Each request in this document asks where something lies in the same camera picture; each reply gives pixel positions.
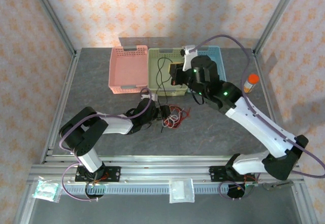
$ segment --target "patterned wallpaper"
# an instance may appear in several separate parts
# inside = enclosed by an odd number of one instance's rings
[[[291,0],[262,55],[277,119],[305,134],[307,149],[325,162],[325,0]],[[300,163],[304,172],[324,173],[306,154]],[[305,181],[318,220],[325,223],[325,180]]]
[[[38,0],[0,0],[0,223],[39,163],[70,55]]]
[[[76,49],[180,47],[216,34],[251,48],[279,0],[49,0]],[[236,47],[230,40],[214,41]]]

